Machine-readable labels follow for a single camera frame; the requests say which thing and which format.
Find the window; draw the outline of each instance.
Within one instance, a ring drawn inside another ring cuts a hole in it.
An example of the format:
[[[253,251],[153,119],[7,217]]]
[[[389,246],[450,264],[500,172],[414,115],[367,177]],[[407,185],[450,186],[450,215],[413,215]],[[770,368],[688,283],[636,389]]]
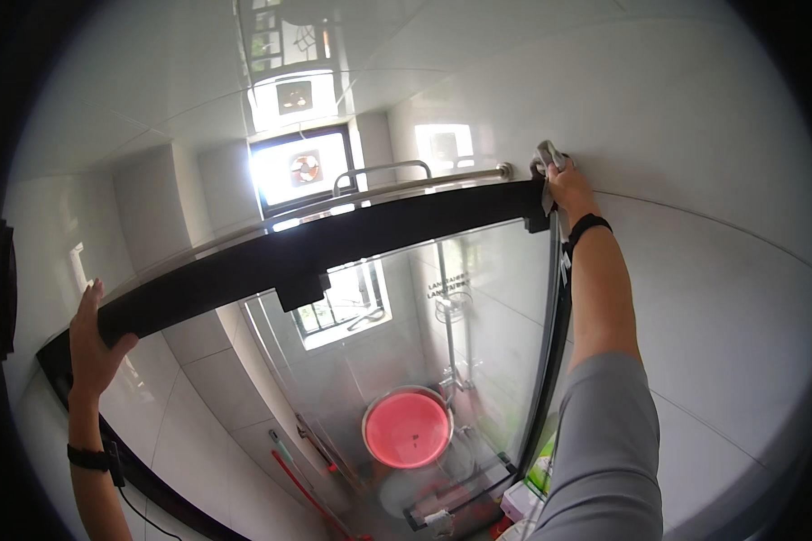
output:
[[[300,87],[284,91],[287,108],[302,107],[306,100]],[[250,173],[265,218],[330,198],[334,180],[354,168],[344,124],[260,141],[250,146],[250,153]],[[357,191],[357,180],[341,179],[340,188],[342,193]]]
[[[307,350],[391,319],[379,261],[347,263],[328,277],[325,298],[292,311]]]

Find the pink plastic basin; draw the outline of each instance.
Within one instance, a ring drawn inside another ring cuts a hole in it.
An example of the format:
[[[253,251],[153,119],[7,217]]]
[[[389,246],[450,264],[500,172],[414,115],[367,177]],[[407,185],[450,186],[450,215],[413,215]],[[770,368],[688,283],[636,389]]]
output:
[[[364,438],[392,468],[427,466],[448,445],[448,414],[429,396],[406,392],[383,398],[369,412]]]

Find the gray rag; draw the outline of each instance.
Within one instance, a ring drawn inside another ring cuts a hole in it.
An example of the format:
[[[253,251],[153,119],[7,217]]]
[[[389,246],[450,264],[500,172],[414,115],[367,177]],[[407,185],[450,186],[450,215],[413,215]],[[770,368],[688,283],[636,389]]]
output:
[[[424,524],[433,532],[433,539],[450,537],[455,534],[455,516],[447,510],[437,511],[424,517]]]

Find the forearm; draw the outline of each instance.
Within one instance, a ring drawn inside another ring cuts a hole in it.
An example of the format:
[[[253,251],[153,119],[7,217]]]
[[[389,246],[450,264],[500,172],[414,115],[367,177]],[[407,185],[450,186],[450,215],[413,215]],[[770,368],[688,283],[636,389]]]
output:
[[[102,451],[98,399],[69,393],[69,445]],[[131,539],[109,472],[70,465],[75,501],[90,539]]]
[[[597,205],[570,213],[571,225],[583,214],[601,215]],[[623,253],[609,229],[596,226],[580,237],[572,254],[571,368],[599,353],[625,352],[640,360],[635,309]]]

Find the black wristband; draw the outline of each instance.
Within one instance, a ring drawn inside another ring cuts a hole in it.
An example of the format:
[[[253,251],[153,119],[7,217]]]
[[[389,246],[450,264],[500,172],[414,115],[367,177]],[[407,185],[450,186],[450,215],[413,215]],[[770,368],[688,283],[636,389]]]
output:
[[[66,456],[69,458],[70,463],[75,464],[79,468],[99,470],[101,472],[108,471],[108,455],[105,451],[79,450],[67,443]]]
[[[614,232],[614,230],[610,228],[608,221],[601,216],[596,216],[592,213],[584,214],[581,216],[580,220],[577,220],[577,223],[574,224],[572,233],[569,234],[569,242],[563,246],[563,249],[565,250],[565,253],[568,254],[569,259],[571,259],[572,255],[574,254],[574,246],[577,244],[577,241],[580,240],[580,236],[584,234],[587,229],[594,228],[596,225],[605,226],[610,230],[611,233]]]

